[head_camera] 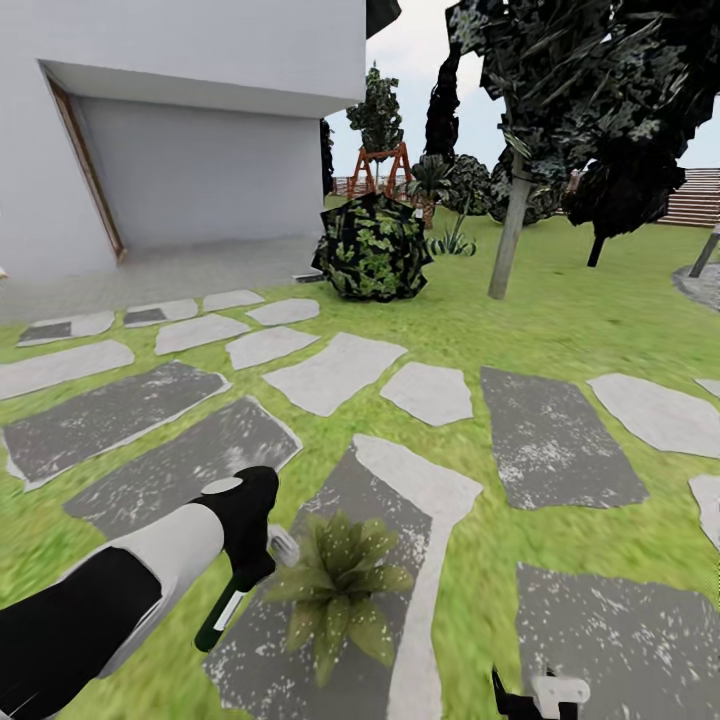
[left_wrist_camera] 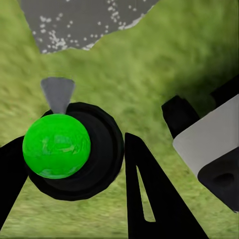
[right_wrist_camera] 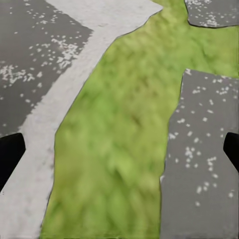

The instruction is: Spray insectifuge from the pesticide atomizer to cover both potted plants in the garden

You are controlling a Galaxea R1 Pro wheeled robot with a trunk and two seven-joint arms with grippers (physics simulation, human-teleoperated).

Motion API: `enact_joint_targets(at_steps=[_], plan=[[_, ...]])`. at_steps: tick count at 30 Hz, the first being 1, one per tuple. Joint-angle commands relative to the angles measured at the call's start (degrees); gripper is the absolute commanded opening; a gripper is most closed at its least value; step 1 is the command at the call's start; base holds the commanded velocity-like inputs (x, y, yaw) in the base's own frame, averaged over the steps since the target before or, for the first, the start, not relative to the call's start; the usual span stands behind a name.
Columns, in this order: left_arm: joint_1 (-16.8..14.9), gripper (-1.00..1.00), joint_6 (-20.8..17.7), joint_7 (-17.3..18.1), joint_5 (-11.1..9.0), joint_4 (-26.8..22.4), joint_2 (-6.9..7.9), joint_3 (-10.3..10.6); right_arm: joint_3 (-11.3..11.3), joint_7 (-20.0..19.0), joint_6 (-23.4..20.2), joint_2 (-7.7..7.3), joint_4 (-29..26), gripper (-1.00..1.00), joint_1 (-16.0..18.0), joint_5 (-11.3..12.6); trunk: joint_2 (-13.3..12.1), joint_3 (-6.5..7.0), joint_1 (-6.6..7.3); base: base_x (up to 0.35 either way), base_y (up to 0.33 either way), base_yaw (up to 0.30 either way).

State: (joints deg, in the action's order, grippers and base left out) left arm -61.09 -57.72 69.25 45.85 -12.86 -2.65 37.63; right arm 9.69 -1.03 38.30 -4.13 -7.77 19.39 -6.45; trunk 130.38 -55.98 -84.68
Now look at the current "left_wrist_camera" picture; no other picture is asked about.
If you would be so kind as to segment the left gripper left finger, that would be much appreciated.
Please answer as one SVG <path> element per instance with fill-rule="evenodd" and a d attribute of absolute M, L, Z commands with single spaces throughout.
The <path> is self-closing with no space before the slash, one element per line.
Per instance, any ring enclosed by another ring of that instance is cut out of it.
<path fill-rule="evenodd" d="M 0 230 L 28 177 L 23 139 L 18 137 L 0 148 Z"/>

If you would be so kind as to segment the insectifuge atomizer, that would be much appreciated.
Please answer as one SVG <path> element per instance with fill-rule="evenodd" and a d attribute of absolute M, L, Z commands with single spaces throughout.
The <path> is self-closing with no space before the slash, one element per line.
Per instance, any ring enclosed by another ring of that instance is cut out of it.
<path fill-rule="evenodd" d="M 74 80 L 49 77 L 40 86 L 51 109 L 24 136 L 22 153 L 28 176 L 53 199 L 89 199 L 107 189 L 122 170 L 122 132 L 99 106 L 70 103 Z"/>

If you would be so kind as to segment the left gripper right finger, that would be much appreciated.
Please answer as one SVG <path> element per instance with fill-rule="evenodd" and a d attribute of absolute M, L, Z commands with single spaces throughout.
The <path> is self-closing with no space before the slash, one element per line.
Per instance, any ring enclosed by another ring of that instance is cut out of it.
<path fill-rule="evenodd" d="M 209 239 L 144 141 L 125 133 L 128 239 Z M 144 219 L 138 166 L 156 222 Z"/>

